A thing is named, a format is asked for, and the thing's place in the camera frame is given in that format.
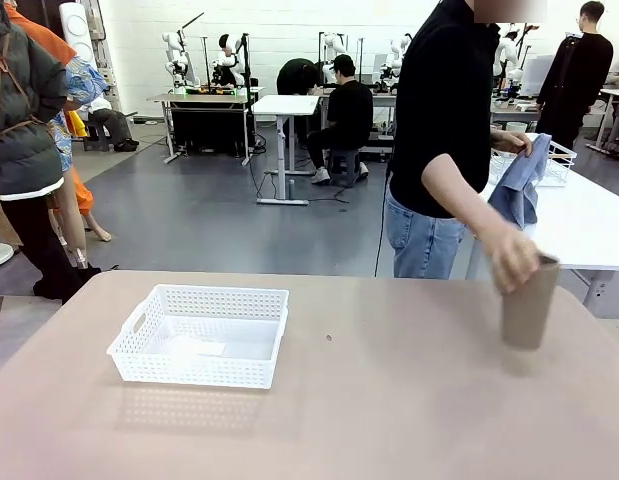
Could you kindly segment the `blue cloth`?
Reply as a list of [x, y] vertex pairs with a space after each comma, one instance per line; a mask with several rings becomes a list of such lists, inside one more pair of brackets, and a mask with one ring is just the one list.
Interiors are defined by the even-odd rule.
[[538, 193], [536, 184], [546, 170], [552, 137], [539, 134], [532, 141], [532, 152], [519, 153], [504, 171], [488, 203], [507, 221], [523, 230], [536, 224]]

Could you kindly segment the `blue patterned garment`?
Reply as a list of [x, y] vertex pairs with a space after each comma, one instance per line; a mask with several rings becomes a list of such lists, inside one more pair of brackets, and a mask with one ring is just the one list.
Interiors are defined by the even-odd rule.
[[79, 56], [66, 65], [66, 80], [70, 106], [63, 107], [48, 123], [60, 155], [62, 173], [72, 166], [72, 136], [68, 112], [79, 110], [100, 96], [107, 87], [104, 77], [89, 62]]

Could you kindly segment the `person in black clothes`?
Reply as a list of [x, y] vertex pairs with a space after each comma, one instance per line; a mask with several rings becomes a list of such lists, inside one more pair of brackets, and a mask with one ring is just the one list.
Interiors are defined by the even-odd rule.
[[319, 72], [316, 64], [304, 58], [287, 61], [280, 69], [276, 88], [278, 95], [310, 95], [318, 86]]

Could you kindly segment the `grey stool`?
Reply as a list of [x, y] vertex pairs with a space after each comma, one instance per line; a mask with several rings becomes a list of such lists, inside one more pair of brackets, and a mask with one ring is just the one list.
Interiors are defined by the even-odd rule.
[[331, 183], [343, 188], [352, 188], [360, 174], [359, 150], [331, 149], [327, 168]]

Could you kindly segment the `white perforated plastic basket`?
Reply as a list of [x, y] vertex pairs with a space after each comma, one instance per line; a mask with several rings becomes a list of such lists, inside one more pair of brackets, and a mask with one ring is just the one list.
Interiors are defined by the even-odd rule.
[[268, 390], [288, 300], [287, 290], [158, 284], [107, 354], [126, 382]]

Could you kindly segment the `seated person black cap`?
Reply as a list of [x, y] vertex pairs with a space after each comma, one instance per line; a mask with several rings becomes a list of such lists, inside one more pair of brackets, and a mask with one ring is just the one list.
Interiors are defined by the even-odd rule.
[[307, 137], [307, 151], [315, 167], [314, 185], [330, 182], [324, 160], [325, 150], [359, 150], [369, 139], [373, 125], [373, 98], [370, 89], [355, 79], [355, 65], [348, 54], [339, 54], [331, 69], [337, 87], [330, 93], [326, 128]]

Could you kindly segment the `figure in green puffer jacket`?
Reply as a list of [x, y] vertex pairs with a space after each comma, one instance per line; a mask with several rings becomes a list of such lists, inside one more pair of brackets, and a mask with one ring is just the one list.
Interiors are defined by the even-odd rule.
[[46, 198], [64, 183], [48, 123], [66, 99], [64, 67], [0, 0], [0, 237], [41, 272], [34, 294], [62, 302], [101, 271], [71, 264], [48, 215]]

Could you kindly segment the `brown paper cup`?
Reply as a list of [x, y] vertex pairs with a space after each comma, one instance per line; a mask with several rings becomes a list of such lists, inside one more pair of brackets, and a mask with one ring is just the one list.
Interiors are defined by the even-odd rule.
[[521, 351], [540, 348], [559, 271], [557, 258], [541, 254], [539, 268], [529, 280], [503, 297], [501, 338], [505, 345]]

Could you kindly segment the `person's right hand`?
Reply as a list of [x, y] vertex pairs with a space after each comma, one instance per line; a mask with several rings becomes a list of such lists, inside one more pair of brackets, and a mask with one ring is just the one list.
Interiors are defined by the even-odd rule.
[[509, 229], [488, 245], [493, 277], [499, 291], [513, 293], [539, 269], [540, 251], [524, 233]]

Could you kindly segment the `brown-top desk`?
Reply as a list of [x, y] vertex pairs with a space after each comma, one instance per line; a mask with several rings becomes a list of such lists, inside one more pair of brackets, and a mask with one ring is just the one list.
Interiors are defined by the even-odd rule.
[[243, 127], [243, 153], [239, 155], [242, 160], [241, 165], [247, 166], [254, 154], [254, 146], [249, 145], [249, 121], [248, 115], [252, 105], [259, 99], [260, 94], [265, 91], [265, 87], [257, 86], [253, 90], [241, 88], [229, 94], [202, 94], [202, 93], [162, 93], [147, 98], [148, 102], [157, 103], [162, 109], [162, 118], [166, 129], [166, 143], [169, 155], [163, 160], [165, 165], [184, 156], [185, 147], [175, 147], [175, 130], [173, 128], [172, 113], [191, 112], [191, 113], [219, 113], [219, 105], [229, 105], [227, 113], [239, 114], [242, 116]]

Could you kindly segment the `person's right forearm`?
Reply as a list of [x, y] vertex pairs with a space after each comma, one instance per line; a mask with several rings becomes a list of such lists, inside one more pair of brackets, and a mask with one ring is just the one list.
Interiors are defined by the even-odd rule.
[[468, 184], [450, 155], [431, 160], [421, 181], [435, 201], [466, 224], [490, 254], [503, 248], [506, 239], [521, 234]]

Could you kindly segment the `white standing desk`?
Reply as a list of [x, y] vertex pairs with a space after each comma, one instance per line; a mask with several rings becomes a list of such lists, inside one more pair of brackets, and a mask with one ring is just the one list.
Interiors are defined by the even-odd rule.
[[258, 198], [261, 205], [308, 206], [308, 200], [287, 197], [287, 176], [310, 176], [309, 172], [295, 168], [295, 119], [311, 116], [317, 107], [316, 96], [267, 95], [260, 98], [252, 107], [255, 118], [273, 116], [277, 132], [277, 169], [268, 172], [276, 177], [276, 189], [273, 198]]

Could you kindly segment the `standing person black coat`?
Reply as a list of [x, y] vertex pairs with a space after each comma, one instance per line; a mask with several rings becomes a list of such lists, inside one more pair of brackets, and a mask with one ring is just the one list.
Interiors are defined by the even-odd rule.
[[536, 131], [568, 149], [595, 104], [613, 60], [612, 43], [597, 29], [604, 11], [597, 0], [582, 5], [581, 35], [568, 36], [560, 43], [536, 100], [540, 110]]

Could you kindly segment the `white table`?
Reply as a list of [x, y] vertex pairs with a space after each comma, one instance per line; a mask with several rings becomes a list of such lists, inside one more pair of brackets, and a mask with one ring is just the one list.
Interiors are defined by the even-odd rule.
[[573, 166], [564, 187], [536, 191], [538, 221], [525, 232], [560, 260], [559, 285], [594, 316], [619, 319], [619, 196]]

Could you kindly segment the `seated figure dark trousers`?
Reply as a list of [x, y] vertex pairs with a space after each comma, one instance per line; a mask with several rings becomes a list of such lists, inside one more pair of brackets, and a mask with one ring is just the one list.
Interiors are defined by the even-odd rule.
[[102, 95], [88, 106], [88, 120], [102, 125], [110, 134], [111, 143], [117, 152], [135, 152], [139, 143], [133, 139], [124, 114], [114, 110]]

